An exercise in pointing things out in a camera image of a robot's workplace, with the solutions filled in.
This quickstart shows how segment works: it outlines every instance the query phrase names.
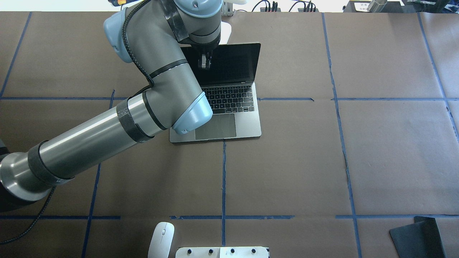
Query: silver laptop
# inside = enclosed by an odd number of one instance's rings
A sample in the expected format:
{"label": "silver laptop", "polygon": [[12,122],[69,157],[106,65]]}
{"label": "silver laptop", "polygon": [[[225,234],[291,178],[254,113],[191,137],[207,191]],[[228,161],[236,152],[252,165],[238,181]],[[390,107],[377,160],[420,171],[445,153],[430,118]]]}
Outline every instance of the silver laptop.
{"label": "silver laptop", "polygon": [[210,70],[198,69],[199,54],[182,51],[206,93],[213,115],[209,122],[184,135],[169,130],[170,142],[234,139],[261,136],[255,72],[260,44],[219,45],[212,52]]}

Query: white floor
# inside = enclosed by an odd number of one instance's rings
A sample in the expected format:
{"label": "white floor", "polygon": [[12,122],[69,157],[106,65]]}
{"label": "white floor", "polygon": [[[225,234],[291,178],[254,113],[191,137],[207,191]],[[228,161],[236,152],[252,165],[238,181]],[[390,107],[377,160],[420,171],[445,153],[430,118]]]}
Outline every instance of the white floor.
{"label": "white floor", "polygon": [[[247,0],[245,5],[236,5],[235,10],[251,11],[259,0]],[[107,0],[2,0],[0,1],[0,11],[119,11],[120,7],[113,7]],[[294,0],[279,0],[278,7],[282,11],[288,11],[295,3]],[[313,3],[321,12],[342,12],[342,7],[347,4],[348,0],[314,0]],[[260,11],[259,7],[265,6],[264,3],[258,5],[255,11]],[[297,11],[301,7],[297,4],[292,11]]]}

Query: black laptop screen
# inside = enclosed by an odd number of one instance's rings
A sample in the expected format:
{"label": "black laptop screen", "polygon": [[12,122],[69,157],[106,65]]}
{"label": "black laptop screen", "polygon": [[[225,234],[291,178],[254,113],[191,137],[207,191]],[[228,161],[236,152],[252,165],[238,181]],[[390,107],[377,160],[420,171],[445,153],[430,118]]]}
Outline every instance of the black laptop screen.
{"label": "black laptop screen", "polygon": [[200,85],[253,81],[257,70],[260,44],[219,45],[212,52],[210,70],[198,68],[199,53],[191,47],[182,47]]}

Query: gray robot arm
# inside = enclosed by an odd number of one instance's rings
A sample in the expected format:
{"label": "gray robot arm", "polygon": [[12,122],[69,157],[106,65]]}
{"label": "gray robot arm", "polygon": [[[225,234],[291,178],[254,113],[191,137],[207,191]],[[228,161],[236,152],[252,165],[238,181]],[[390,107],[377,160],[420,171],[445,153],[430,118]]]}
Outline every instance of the gray robot arm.
{"label": "gray robot arm", "polygon": [[[109,18],[110,43],[125,62],[135,62],[151,88],[27,153],[3,155],[0,211],[34,203],[52,187],[168,128],[184,134],[209,121],[212,110],[190,65],[209,68],[220,39],[221,5],[145,0]],[[189,64],[179,43],[191,44],[202,58]]]}

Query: white mouse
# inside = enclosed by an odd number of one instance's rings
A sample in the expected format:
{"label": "white mouse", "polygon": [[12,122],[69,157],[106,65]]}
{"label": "white mouse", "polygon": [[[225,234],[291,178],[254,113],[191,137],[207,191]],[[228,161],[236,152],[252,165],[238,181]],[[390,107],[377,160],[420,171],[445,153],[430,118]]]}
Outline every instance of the white mouse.
{"label": "white mouse", "polygon": [[168,222],[158,223],[158,225],[156,225],[155,231],[153,232],[153,237],[151,238],[147,257],[168,258],[173,237],[174,225]]}

